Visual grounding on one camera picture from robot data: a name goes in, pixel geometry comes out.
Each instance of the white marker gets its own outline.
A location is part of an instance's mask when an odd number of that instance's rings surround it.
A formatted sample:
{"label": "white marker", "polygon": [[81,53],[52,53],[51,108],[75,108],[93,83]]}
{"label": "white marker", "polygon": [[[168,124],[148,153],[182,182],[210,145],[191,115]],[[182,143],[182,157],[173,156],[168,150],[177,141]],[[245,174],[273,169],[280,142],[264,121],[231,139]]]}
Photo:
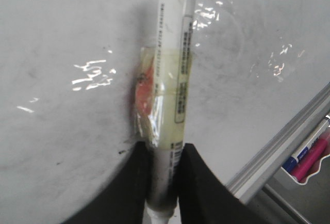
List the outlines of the white marker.
{"label": "white marker", "polygon": [[176,207],[172,184],[183,148],[194,6],[195,0],[158,0],[147,198],[153,224],[168,223]]}

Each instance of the barcode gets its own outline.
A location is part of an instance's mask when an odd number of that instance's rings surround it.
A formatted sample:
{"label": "barcode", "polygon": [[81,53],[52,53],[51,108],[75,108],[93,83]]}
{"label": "barcode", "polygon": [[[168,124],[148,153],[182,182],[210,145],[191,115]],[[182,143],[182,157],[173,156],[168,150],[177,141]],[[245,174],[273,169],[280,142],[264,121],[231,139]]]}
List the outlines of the barcode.
{"label": "barcode", "polygon": [[183,18],[183,35],[181,37],[180,63],[178,69],[178,83],[175,104],[175,123],[185,121],[186,103],[187,103],[187,87],[189,74],[190,59],[190,43],[192,35],[192,17],[185,16]]}
{"label": "barcode", "polygon": [[169,185],[172,185],[173,183],[173,176],[177,171],[177,167],[179,165],[181,158],[182,146],[183,146],[182,141],[171,144]]}
{"label": "barcode", "polygon": [[161,46],[163,36],[163,22],[164,22],[164,3],[160,5],[159,23],[158,23],[158,38],[157,38],[157,54],[156,54],[156,75],[159,77],[160,61],[161,61]]}

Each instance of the white surface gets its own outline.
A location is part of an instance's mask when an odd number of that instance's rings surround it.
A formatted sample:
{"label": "white surface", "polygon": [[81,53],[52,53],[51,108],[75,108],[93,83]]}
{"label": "white surface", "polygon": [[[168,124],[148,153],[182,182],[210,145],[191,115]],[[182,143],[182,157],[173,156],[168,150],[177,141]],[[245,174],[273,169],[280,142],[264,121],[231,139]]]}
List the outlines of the white surface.
{"label": "white surface", "polygon": [[[0,222],[58,223],[131,146],[132,87],[156,0],[0,1]],[[227,183],[328,83],[330,6],[197,3],[185,141]]]}

